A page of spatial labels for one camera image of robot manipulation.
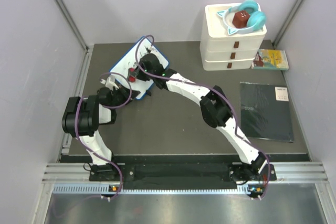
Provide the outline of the red whiteboard eraser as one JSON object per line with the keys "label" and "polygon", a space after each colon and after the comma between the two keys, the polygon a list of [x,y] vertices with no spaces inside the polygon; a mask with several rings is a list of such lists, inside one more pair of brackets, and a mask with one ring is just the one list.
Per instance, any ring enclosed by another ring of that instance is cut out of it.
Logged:
{"label": "red whiteboard eraser", "polygon": [[131,82],[131,83],[133,83],[133,81],[132,81],[132,74],[133,73],[128,73],[128,81]]}

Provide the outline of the blue framed whiteboard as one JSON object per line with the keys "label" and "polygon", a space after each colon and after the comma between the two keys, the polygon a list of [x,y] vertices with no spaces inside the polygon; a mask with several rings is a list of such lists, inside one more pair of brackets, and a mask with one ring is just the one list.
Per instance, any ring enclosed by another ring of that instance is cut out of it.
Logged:
{"label": "blue framed whiteboard", "polygon": [[126,77],[131,85],[133,94],[139,91],[138,95],[134,97],[136,100],[141,100],[146,91],[151,89],[154,85],[153,80],[144,74],[136,62],[140,62],[141,58],[148,53],[154,54],[163,68],[167,68],[170,62],[167,58],[155,47],[151,45],[151,41],[143,39],[142,37],[113,65],[110,69],[111,72],[116,72]]}

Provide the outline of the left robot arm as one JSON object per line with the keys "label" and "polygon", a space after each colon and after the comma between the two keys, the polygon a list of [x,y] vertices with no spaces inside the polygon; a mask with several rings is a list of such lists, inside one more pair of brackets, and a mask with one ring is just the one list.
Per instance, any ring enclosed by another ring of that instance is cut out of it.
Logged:
{"label": "left robot arm", "polygon": [[90,181],[113,181],[120,179],[119,168],[111,163],[113,152],[107,148],[98,128],[100,125],[114,124],[117,118],[115,107],[126,105],[136,98],[140,91],[125,87],[100,88],[95,95],[80,100],[68,99],[62,116],[62,129],[85,146],[92,158],[89,165]]}

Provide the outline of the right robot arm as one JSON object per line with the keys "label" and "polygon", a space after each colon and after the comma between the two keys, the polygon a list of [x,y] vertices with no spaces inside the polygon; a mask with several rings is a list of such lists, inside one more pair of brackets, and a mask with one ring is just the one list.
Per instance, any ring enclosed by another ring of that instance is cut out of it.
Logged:
{"label": "right robot arm", "polygon": [[201,109],[205,123],[219,130],[231,143],[245,164],[247,179],[256,180],[267,168],[270,179],[270,162],[265,153],[254,147],[238,126],[236,113],[220,87],[201,85],[184,78],[175,70],[163,68],[157,56],[147,53],[141,58],[135,55],[137,67],[134,76],[141,81],[152,80],[160,89],[177,93],[195,102]]}

